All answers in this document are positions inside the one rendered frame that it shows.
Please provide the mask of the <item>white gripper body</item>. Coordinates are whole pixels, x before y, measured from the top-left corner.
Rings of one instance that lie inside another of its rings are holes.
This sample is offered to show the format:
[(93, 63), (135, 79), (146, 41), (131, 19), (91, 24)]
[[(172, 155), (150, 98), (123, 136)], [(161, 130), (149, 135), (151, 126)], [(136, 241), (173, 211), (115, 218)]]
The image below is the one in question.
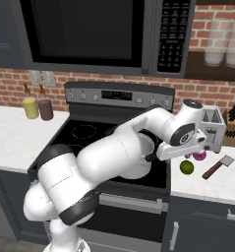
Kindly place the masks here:
[(159, 160), (167, 160), (198, 152), (202, 148), (202, 144), (187, 143), (182, 146), (173, 147), (163, 142), (159, 145), (156, 156)]

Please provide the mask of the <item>white metal pot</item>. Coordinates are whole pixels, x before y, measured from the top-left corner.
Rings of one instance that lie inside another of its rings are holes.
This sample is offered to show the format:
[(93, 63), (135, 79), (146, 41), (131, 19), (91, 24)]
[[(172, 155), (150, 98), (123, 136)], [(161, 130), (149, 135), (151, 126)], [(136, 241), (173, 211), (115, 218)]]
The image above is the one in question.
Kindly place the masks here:
[(140, 143), (142, 144), (142, 155), (140, 162), (131, 169), (126, 170), (121, 174), (125, 179), (140, 179), (150, 172), (151, 162), (146, 161), (146, 156), (156, 152), (156, 145), (158, 139), (148, 130), (141, 130), (139, 132)]

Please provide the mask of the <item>green lime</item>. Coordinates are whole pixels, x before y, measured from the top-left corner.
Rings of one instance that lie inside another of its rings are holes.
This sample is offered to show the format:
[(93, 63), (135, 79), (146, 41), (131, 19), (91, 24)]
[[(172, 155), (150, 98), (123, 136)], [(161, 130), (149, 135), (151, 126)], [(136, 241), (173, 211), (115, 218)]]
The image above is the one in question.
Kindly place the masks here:
[(194, 165), (188, 160), (183, 160), (180, 163), (180, 170), (182, 173), (184, 173), (186, 175), (190, 175), (194, 171)]

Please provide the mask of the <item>purple onion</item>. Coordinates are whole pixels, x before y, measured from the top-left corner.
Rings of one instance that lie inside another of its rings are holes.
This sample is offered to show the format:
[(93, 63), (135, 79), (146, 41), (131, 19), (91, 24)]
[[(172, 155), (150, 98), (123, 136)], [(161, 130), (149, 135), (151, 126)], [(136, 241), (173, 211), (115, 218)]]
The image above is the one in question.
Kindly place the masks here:
[(193, 153), (193, 158), (198, 161), (202, 161), (206, 158), (206, 151), (199, 151), (196, 153)]

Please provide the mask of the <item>silver toaster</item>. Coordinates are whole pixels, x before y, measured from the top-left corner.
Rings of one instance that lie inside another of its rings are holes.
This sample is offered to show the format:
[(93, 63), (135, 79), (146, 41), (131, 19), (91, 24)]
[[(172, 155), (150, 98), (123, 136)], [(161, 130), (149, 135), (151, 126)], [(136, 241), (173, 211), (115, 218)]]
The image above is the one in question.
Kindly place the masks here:
[(226, 124), (217, 106), (205, 105), (200, 129), (206, 135), (206, 150), (219, 153), (226, 132)]

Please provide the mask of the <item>dark grey drawer front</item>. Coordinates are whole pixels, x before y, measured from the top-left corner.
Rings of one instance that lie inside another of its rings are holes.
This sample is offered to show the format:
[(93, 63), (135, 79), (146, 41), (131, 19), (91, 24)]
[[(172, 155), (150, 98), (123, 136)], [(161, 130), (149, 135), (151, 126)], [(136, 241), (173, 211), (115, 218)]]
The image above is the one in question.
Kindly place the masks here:
[(168, 213), (188, 218), (235, 222), (227, 219), (228, 209), (235, 215), (235, 205), (171, 196)]

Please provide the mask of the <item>black and grey stove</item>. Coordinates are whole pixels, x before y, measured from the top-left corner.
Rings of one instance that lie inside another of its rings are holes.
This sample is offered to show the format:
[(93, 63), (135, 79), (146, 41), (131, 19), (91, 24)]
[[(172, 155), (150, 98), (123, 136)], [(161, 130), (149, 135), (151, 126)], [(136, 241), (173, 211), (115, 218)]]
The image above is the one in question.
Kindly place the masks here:
[[(102, 82), (68, 82), (64, 85), (70, 117), (52, 138), (51, 143), (66, 144), (74, 154), (89, 144), (104, 138), (119, 124), (150, 107), (173, 108), (175, 91), (165, 87), (145, 87), (136, 84), (104, 84)], [(69, 100), (68, 94), (74, 95)], [(141, 97), (143, 103), (137, 103)], [(169, 107), (163, 102), (170, 100)], [(150, 172), (140, 179), (112, 178), (98, 186), (102, 193), (142, 200), (161, 199), (168, 204), (170, 193), (170, 163), (155, 159)], [(160, 215), (98, 205), (90, 220), (79, 226), (92, 252), (159, 252), (167, 212)]]

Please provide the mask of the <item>dark grey cupboard door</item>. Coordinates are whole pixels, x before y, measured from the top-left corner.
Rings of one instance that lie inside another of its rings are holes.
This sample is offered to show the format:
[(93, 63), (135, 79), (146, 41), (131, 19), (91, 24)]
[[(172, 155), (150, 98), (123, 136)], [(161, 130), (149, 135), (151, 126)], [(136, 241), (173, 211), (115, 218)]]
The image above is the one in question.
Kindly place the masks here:
[(24, 198), (30, 186), (26, 173), (0, 170), (0, 204), (18, 240), (47, 245), (42, 222), (29, 221), (24, 215)]
[(235, 222), (167, 215), (161, 252), (169, 250), (173, 223), (179, 231), (173, 252), (235, 252)]

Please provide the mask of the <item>dark red sauce bottle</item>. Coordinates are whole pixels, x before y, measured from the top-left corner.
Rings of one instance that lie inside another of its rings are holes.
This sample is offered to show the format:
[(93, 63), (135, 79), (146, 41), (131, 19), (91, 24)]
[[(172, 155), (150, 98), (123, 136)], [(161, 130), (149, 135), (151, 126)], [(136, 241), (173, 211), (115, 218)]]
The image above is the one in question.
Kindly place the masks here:
[(48, 121), (53, 118), (53, 108), (51, 99), (46, 96), (43, 85), (39, 85), (38, 109), (42, 120)]

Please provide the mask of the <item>yellow sauce bottle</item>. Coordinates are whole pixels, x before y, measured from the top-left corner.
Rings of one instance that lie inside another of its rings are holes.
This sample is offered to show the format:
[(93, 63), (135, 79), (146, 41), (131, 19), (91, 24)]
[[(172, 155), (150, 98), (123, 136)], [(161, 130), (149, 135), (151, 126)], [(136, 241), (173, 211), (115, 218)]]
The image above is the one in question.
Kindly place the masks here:
[(23, 107), (28, 119), (35, 119), (38, 117), (38, 107), (36, 103), (36, 98), (30, 94), (30, 90), (27, 84), (24, 84), (25, 87), (25, 97), (23, 99)]

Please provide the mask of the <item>black and grey microwave oven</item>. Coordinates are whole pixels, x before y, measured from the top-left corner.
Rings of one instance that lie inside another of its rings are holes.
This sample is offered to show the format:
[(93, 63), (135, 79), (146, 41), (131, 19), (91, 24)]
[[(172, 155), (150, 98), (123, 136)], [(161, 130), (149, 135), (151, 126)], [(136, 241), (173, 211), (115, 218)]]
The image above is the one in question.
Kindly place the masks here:
[(11, 0), (11, 5), (26, 68), (185, 76), (196, 0), (156, 0), (147, 75), (145, 0)]

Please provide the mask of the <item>wooden handled metal spatula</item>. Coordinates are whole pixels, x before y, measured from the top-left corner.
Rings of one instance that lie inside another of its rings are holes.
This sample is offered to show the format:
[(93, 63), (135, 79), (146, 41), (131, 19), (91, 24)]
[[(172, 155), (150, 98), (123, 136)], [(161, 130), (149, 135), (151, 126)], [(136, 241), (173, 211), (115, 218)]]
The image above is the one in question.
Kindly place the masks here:
[(233, 157), (225, 155), (221, 160), (214, 164), (208, 171), (203, 174), (203, 179), (209, 179), (221, 166), (229, 166), (234, 161)]

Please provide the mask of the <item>dark wooden wall shelf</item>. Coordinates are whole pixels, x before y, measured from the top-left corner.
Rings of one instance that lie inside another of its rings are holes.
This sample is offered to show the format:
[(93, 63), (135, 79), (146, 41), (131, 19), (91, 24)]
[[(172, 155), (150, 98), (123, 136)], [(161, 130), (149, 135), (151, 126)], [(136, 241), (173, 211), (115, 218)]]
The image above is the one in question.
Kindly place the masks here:
[(209, 67), (205, 64), (205, 54), (203, 52), (190, 51), (184, 78), (235, 82), (235, 68), (227, 67), (224, 62), (218, 67)]

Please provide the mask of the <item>grey wall socket plate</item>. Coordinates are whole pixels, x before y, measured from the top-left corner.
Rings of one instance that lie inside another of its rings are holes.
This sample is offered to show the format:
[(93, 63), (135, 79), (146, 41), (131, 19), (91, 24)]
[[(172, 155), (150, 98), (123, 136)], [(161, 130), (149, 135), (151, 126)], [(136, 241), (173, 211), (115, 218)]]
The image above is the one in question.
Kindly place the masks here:
[(38, 87), (41, 84), (40, 73), (37, 70), (29, 70), (31, 84)]
[(55, 88), (56, 83), (52, 71), (43, 71), (44, 85), (49, 88)]

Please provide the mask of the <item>dark grey wall cupboard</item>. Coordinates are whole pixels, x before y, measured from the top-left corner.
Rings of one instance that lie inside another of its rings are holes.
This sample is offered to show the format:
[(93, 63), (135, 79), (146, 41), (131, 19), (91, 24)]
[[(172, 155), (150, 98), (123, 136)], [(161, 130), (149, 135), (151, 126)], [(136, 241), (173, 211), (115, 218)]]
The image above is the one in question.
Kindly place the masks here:
[(0, 68), (22, 68), (24, 59), (10, 0), (0, 0)]

